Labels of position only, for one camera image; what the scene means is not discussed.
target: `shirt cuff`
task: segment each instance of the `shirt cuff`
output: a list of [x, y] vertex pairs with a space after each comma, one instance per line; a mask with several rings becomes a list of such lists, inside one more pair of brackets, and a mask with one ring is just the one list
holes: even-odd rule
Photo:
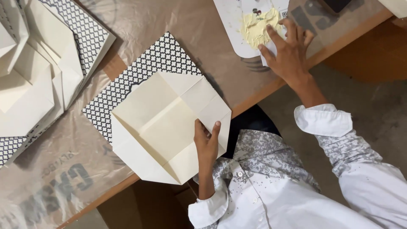
[[350, 113], [337, 110], [333, 104], [310, 108], [303, 105], [294, 111], [295, 122], [307, 133], [328, 137], [342, 137], [353, 129]]
[[218, 221], [228, 208], [228, 189], [225, 182], [214, 180], [215, 194], [206, 200], [189, 205], [188, 217], [195, 228], [203, 228]]

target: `table surface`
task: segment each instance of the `table surface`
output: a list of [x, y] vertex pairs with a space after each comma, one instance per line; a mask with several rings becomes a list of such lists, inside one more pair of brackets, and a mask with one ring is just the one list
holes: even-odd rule
[[[384, 22], [388, 18], [390, 18], [392, 13], [388, 11], [387, 9], [382, 9], [369, 19], [365, 20], [364, 22], [360, 23], [356, 28], [352, 29], [351, 31], [347, 32], [345, 35], [341, 36], [339, 39], [334, 41], [333, 43], [326, 45], [324, 48], [319, 50], [317, 53], [312, 55], [311, 57], [308, 58], [308, 66], [312, 67], [315, 66], [316, 64], [322, 62], [324, 59], [329, 57], [330, 55], [334, 54], [337, 52], [339, 49], [342, 47], [346, 46], [353, 40], [357, 39], [367, 31], [371, 30], [378, 24]], [[108, 58], [105, 58], [101, 66], [103, 67], [104, 72], [108, 75], [108, 77], [111, 80], [114, 80], [126, 67], [127, 65], [122, 61], [121, 57], [115, 53], [115, 51], [110, 50], [107, 54]], [[272, 80], [270, 83], [264, 85], [261, 87], [258, 91], [250, 95], [248, 98], [246, 98], [243, 102], [238, 103], [237, 105], [233, 106], [232, 108], [232, 117], [235, 117], [245, 111], [246, 109], [250, 108], [254, 104], [258, 103], [268, 95], [272, 94], [276, 90], [278, 90], [280, 87], [285, 85], [285, 82], [276, 77], [274, 80]], [[82, 211], [79, 213], [75, 214], [70, 220], [62, 224], [58, 228], [63, 228], [66, 225], [68, 225], [70, 222], [78, 219], [81, 217], [83, 214], [89, 212], [90, 210], [96, 208], [99, 206], [101, 203], [106, 201], [107, 199], [111, 198], [114, 196], [116, 193], [124, 190], [125, 188], [129, 187], [131, 184], [139, 180], [140, 178], [136, 175], [133, 174], [129, 176], [127, 179], [123, 180], [121, 183], [117, 184], [116, 186], [112, 187], [109, 191], [98, 197], [94, 202], [86, 206]]]

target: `paper stack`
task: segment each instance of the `paper stack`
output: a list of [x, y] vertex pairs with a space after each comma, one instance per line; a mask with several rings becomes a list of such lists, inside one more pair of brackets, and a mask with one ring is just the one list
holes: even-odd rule
[[115, 39], [71, 0], [0, 0], [0, 168], [69, 108]]

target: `smartphone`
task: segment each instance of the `smartphone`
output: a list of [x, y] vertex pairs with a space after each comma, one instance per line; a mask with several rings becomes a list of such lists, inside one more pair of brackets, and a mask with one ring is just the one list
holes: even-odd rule
[[318, 0], [330, 13], [339, 14], [352, 0]]

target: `person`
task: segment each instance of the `person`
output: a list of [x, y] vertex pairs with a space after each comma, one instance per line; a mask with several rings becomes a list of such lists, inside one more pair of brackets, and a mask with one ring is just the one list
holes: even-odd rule
[[[350, 114], [337, 110], [321, 93], [306, 64], [313, 34], [289, 19], [279, 24], [287, 28], [286, 40], [267, 26], [277, 55], [264, 45], [259, 49], [273, 72], [301, 99], [295, 121], [301, 130], [315, 135], [329, 157], [350, 208], [320, 194], [299, 156], [274, 128], [264, 128], [264, 120], [252, 125], [254, 129], [239, 130], [231, 159], [217, 159], [221, 123], [215, 123], [210, 135], [197, 120], [194, 141], [199, 173], [194, 179], [199, 196], [188, 208], [192, 225], [206, 229], [407, 228], [407, 182], [400, 170], [382, 163], [381, 156], [352, 129]], [[250, 113], [241, 120], [258, 112], [251, 109]]]

